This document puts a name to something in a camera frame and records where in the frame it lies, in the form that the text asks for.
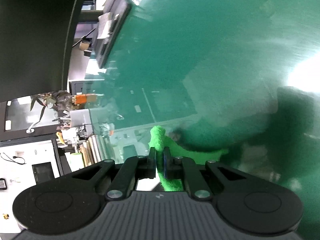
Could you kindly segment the green cleaning cloth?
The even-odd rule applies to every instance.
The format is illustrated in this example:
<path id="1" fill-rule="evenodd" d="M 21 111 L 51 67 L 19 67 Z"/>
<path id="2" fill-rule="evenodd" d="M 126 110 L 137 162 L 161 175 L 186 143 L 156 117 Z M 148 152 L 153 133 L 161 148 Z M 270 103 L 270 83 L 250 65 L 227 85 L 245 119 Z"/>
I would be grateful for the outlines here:
<path id="1" fill-rule="evenodd" d="M 183 147 L 179 146 L 166 134 L 165 129 L 162 126 L 154 126 L 150 130 L 151 139 L 149 142 L 149 147 L 154 147 L 157 151 L 157 172 L 163 186 L 164 191 L 183 191 L 183 185 L 179 179 L 167 179 L 164 175 L 164 159 L 163 150 L 165 147 L 170 149 L 170 153 L 173 157 L 187 157 L 195 161 L 196 164 L 204 165 L 208 160 L 219 161 L 220 158 L 227 154 L 229 150 L 221 149 L 213 152 L 197 152 L 185 150 Z"/>

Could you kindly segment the stack of books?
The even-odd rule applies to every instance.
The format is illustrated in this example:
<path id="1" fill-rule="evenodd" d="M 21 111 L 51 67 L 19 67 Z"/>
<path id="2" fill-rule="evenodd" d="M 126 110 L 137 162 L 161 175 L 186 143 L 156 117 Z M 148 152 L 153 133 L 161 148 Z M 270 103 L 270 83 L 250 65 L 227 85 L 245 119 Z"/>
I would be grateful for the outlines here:
<path id="1" fill-rule="evenodd" d="M 90 136 L 87 140 L 81 140 L 79 150 L 82 154 L 84 167 L 91 166 L 101 161 L 98 137 L 96 135 Z"/>

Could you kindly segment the grey desk organiser box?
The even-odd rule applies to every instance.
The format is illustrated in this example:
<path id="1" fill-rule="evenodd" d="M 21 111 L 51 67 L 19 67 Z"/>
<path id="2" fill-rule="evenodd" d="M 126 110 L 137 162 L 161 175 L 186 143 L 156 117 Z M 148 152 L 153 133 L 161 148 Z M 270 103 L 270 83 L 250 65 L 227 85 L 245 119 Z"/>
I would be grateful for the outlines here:
<path id="1" fill-rule="evenodd" d="M 88 109 L 70 111 L 70 118 L 71 128 L 84 126 L 88 133 L 93 132 L 91 117 Z"/>

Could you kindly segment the orange cup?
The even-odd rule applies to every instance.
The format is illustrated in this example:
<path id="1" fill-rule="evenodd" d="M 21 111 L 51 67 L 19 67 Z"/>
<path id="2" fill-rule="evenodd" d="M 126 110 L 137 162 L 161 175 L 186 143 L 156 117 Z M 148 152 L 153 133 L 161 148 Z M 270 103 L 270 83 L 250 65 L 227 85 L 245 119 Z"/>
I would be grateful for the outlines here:
<path id="1" fill-rule="evenodd" d="M 93 103 L 97 101 L 97 94 L 79 94 L 72 97 L 74 105 L 81 105 L 86 103 Z"/>

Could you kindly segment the potted plant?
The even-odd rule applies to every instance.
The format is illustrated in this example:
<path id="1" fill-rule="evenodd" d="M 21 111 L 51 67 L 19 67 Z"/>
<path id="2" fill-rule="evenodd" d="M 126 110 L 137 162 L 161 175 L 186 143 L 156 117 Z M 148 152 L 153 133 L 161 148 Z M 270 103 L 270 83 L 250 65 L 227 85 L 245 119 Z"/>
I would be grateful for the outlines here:
<path id="1" fill-rule="evenodd" d="M 30 111 L 33 109 L 35 103 L 38 103 L 42 107 L 39 117 L 39 121 L 41 121 L 46 109 L 53 109 L 56 112 L 69 109 L 68 104 L 71 98 L 71 93 L 66 90 L 35 94 L 31 96 Z"/>

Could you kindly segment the grey monitor stand base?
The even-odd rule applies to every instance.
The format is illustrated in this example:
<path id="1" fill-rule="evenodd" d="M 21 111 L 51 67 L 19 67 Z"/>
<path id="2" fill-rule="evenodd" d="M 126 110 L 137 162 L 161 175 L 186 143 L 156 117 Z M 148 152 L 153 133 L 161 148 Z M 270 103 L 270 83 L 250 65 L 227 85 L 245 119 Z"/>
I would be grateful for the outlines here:
<path id="1" fill-rule="evenodd" d="M 92 43 L 99 68 L 106 63 L 131 8 L 132 0 L 106 0 Z"/>

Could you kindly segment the black curved monitor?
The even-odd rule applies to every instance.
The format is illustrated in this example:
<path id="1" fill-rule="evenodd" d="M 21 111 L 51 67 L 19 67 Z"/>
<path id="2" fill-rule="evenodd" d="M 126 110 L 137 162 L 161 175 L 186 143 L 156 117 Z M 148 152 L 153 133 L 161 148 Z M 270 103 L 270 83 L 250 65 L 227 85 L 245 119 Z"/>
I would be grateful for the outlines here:
<path id="1" fill-rule="evenodd" d="M 84 0 L 1 0 L 1 101 L 64 90 Z"/>

